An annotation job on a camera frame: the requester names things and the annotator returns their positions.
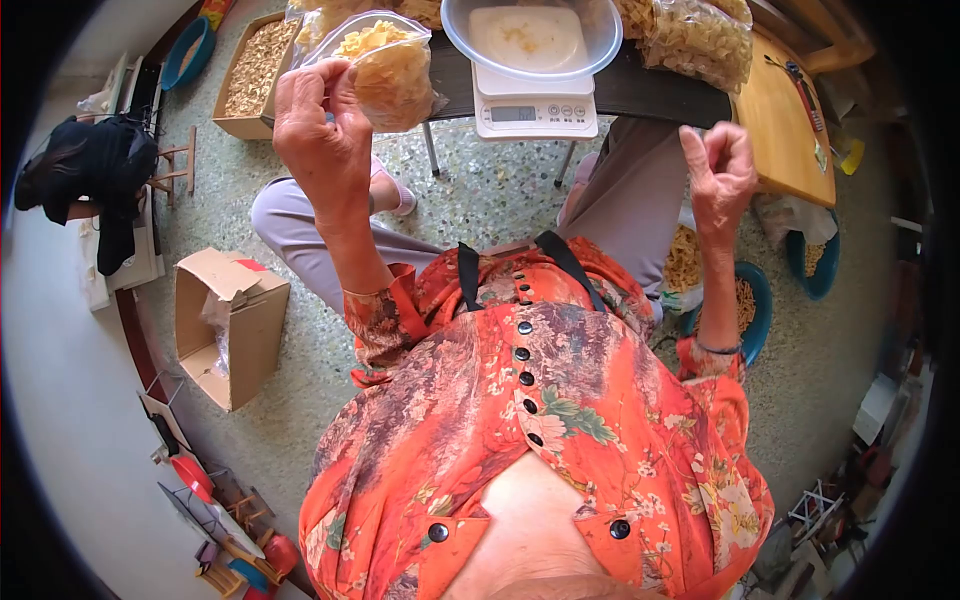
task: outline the wooden table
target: wooden table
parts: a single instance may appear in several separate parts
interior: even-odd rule
[[[430,50],[430,79],[434,89],[449,99],[430,119],[473,116],[470,61],[443,32],[433,33]],[[704,129],[731,119],[726,93],[673,71],[643,68],[643,56],[629,39],[624,40],[613,62],[593,79],[599,114],[667,119]]]
[[[767,191],[790,194],[833,208],[836,187],[826,122],[823,131],[814,132],[793,80],[783,69],[767,62],[763,55],[780,64],[796,59],[754,32],[754,64],[750,80],[743,86],[735,106],[737,121],[747,128],[754,140],[754,161],[760,185]],[[817,109],[820,109],[813,80],[806,73],[804,77]],[[826,172],[820,170],[814,155],[817,141],[827,155]]]

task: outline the light purple pants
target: light purple pants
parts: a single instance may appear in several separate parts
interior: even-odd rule
[[[653,300],[658,322],[662,309],[656,290],[684,199],[686,171],[676,125],[620,117],[611,125],[583,196],[557,230],[564,239],[586,237],[634,276]],[[314,227],[313,207],[297,182],[286,177],[267,183],[253,201],[251,218],[257,234],[303,284],[343,314],[340,281]],[[419,273],[442,252],[376,222],[371,226],[387,264],[407,263]]]

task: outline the open cardboard box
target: open cardboard box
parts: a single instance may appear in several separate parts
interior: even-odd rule
[[[227,106],[227,96],[230,91],[230,79],[233,77],[233,67],[240,61],[240,55],[243,54],[244,45],[246,45],[247,40],[267,23],[282,20],[283,17],[283,12],[275,12],[274,14],[261,16],[251,21],[247,29],[244,30],[243,35],[240,36],[240,41],[237,42],[237,47],[233,51],[230,65],[227,67],[227,74],[224,75],[224,80],[220,83],[220,94],[217,95],[217,102],[213,105],[213,122],[224,128],[224,131],[233,137],[239,137],[240,139],[272,139],[274,137],[274,93],[276,92],[276,80],[280,79],[280,75],[286,73],[287,69],[290,68],[290,60],[294,55],[294,41],[297,39],[297,33],[300,30],[299,27],[287,43],[287,49],[283,53],[280,67],[276,70],[271,80],[267,102],[264,103],[260,113],[249,116],[228,117],[224,112]]]
[[[240,408],[276,370],[290,283],[240,252],[212,248],[177,263],[174,323],[177,360],[221,408]],[[220,353],[211,325],[201,319],[208,291],[230,304],[229,374],[213,370]]]

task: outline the black strap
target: black strap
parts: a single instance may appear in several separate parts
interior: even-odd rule
[[[559,235],[553,231],[544,231],[537,236],[534,242],[537,243],[537,246],[540,247],[544,254],[554,259],[557,266],[564,270],[564,273],[573,277],[580,285],[584,286],[584,289],[590,294],[590,301],[593,302],[594,310],[597,312],[607,312],[607,305],[603,303],[600,295],[597,294],[597,291],[587,279],[584,266],[580,264],[580,261],[577,260],[577,257],[574,256],[570,250],[570,247]]]
[[[460,242],[457,247],[457,276],[460,278],[460,290],[464,293],[467,310],[483,310],[477,302],[477,288],[480,285],[480,254]]]

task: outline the terrazzo floor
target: terrazzo floor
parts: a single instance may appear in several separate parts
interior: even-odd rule
[[[167,273],[192,252],[208,246],[238,250],[288,278],[287,307],[279,364],[262,394],[233,413],[224,413],[192,384],[176,403],[184,432],[205,458],[230,466],[245,485],[254,485],[276,512],[275,528],[297,534],[300,502],[314,446],[337,411],[354,394],[348,371],[355,365],[352,337],[343,320],[307,291],[260,241],[250,225],[259,188],[285,173],[269,141],[235,139],[210,120],[230,54],[253,18],[280,10],[281,0],[238,3],[217,32],[216,50],[200,78],[164,95],[161,146],[182,143],[197,126],[196,191],[159,214]],[[610,121],[605,120],[604,131]],[[441,248],[465,241],[486,248],[528,237],[554,222],[573,178],[573,167],[595,150],[601,136],[578,145],[564,186],[553,179],[563,158],[562,142],[487,144],[472,120],[434,124],[443,169],[434,179],[419,131],[379,135],[373,151],[420,199],[408,217],[382,217],[389,228]],[[787,270],[781,251],[763,237],[753,213],[744,216],[736,251],[763,269],[774,295],[766,346],[748,372],[751,424],[748,453],[766,477],[782,515],[799,493],[842,456],[860,399],[873,380],[874,363],[891,283],[894,228],[889,215],[892,185],[878,131],[853,131],[867,154],[853,177],[837,175],[837,215],[842,236],[839,273],[833,290],[810,301]],[[138,288],[151,317],[148,337],[161,366],[176,366],[171,275]],[[673,334],[668,319],[652,345]],[[669,344],[658,353],[668,366]]]

